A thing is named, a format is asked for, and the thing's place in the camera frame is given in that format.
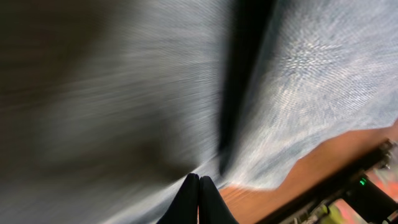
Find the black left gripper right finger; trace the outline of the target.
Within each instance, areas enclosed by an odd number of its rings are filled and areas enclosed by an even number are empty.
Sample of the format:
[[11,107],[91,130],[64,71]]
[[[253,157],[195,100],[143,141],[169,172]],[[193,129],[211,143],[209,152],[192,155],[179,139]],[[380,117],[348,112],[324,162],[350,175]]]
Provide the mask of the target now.
[[200,178],[199,224],[238,224],[209,176]]

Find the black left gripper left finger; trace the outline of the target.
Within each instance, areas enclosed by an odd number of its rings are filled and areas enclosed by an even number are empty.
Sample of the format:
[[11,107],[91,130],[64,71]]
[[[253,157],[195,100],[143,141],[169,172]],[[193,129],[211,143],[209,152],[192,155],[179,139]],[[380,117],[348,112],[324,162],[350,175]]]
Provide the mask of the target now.
[[186,176],[158,224],[197,224],[200,180],[197,174]]

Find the light blue denim jeans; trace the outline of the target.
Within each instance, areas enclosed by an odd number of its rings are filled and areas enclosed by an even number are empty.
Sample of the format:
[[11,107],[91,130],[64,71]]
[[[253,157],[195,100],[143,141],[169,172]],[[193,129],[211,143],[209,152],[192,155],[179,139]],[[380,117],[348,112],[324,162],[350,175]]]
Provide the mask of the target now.
[[1,2],[2,223],[154,222],[396,119],[396,1]]

